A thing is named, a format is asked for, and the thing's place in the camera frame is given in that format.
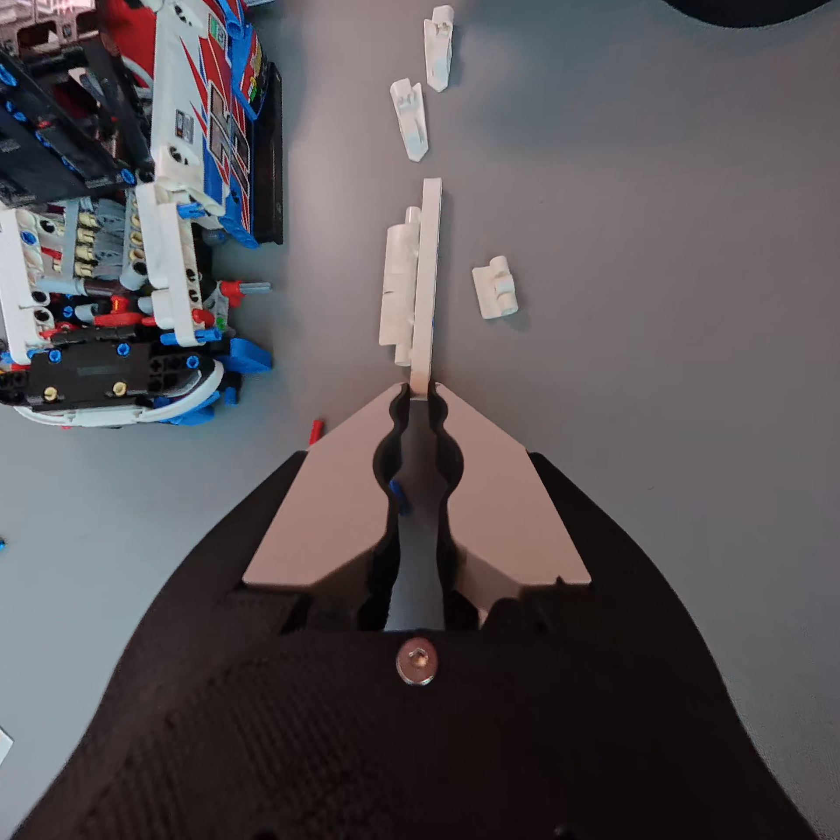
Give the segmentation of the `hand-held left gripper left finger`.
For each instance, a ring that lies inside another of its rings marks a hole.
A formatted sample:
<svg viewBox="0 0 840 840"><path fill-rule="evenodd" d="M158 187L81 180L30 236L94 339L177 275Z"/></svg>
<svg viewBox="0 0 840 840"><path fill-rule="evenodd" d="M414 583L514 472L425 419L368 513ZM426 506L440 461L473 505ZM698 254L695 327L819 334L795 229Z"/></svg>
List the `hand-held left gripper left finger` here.
<svg viewBox="0 0 840 840"><path fill-rule="evenodd" d="M385 627L401 562L391 483L410 405L408 385L392 385L309 447L244 585L302 595L363 631Z"/></svg>

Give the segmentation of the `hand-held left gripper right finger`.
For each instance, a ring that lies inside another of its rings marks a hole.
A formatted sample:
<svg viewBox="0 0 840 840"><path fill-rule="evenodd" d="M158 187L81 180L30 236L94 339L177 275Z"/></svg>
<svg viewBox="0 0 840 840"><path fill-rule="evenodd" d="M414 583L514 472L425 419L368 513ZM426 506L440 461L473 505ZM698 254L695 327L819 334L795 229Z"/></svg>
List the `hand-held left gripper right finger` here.
<svg viewBox="0 0 840 840"><path fill-rule="evenodd" d="M500 601L592 582L529 451L452 390L427 393L445 483L437 575L449 631L477 629Z"/></svg>

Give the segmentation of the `white beam and panel assembly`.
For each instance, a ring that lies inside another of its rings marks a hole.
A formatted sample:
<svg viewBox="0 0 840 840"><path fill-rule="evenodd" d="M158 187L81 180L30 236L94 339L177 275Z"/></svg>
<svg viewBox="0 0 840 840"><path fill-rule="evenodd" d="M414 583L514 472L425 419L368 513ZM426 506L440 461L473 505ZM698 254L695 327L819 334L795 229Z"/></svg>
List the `white beam and panel assembly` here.
<svg viewBox="0 0 840 840"><path fill-rule="evenodd" d="M408 369L412 398L427 399L432 382L434 318L443 181L423 180L420 206L386 230L378 342Z"/></svg>

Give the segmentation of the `white curved panel brick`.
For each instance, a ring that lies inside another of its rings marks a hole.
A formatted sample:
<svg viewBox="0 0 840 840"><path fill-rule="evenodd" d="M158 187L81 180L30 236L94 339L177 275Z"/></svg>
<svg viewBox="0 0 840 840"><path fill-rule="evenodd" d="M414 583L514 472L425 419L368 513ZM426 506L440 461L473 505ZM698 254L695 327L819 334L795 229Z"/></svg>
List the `white curved panel brick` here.
<svg viewBox="0 0 840 840"><path fill-rule="evenodd" d="M390 92L408 160L418 163L429 148L422 85L403 78L393 82Z"/></svg>
<svg viewBox="0 0 840 840"><path fill-rule="evenodd" d="M437 6L423 21L423 46L428 86L442 92L447 89L451 68L455 10L450 5Z"/></svg>

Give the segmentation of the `grey desk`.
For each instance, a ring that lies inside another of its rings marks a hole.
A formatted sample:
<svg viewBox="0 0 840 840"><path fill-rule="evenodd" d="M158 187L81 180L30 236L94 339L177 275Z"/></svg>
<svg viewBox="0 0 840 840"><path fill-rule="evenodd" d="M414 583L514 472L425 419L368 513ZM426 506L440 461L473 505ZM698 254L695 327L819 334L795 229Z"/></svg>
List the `grey desk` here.
<svg viewBox="0 0 840 840"><path fill-rule="evenodd" d="M434 375L547 456L656 562L764 759L838 838L838 2L714 28L664 2L453 2L449 87L408 161L436 2L253 13L283 84L283 246L238 330L273 351L194 428L2 411L2 838L67 761L199 540L401 371L385 231L443 180ZM519 310L480 315L505 256Z"/></svg>

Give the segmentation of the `small white connector brick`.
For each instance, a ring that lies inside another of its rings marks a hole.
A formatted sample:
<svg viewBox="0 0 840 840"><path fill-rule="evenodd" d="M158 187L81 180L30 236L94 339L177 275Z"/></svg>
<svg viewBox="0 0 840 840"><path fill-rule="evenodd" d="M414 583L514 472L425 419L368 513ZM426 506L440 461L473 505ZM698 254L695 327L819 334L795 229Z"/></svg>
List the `small white connector brick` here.
<svg viewBox="0 0 840 840"><path fill-rule="evenodd" d="M509 317L519 310L515 280L508 259L499 255L487 266L471 269L481 317L485 321Z"/></svg>

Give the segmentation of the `toy brick race car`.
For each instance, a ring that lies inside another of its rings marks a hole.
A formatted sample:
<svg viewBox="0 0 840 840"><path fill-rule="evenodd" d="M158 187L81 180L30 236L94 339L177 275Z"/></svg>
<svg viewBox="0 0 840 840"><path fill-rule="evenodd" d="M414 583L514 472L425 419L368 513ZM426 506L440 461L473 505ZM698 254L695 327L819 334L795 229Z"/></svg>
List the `toy brick race car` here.
<svg viewBox="0 0 840 840"><path fill-rule="evenodd" d="M195 426L268 351L211 247L283 237L281 80L248 2L1 3L2 406Z"/></svg>

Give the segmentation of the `black cloth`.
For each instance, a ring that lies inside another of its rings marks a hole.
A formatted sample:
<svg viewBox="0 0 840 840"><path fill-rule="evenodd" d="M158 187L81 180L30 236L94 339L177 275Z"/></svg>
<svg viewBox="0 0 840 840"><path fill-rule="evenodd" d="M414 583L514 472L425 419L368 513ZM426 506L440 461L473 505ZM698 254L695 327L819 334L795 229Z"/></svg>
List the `black cloth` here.
<svg viewBox="0 0 840 840"><path fill-rule="evenodd" d="M720 28L763 28L802 17L828 1L665 1L675 11Z"/></svg>

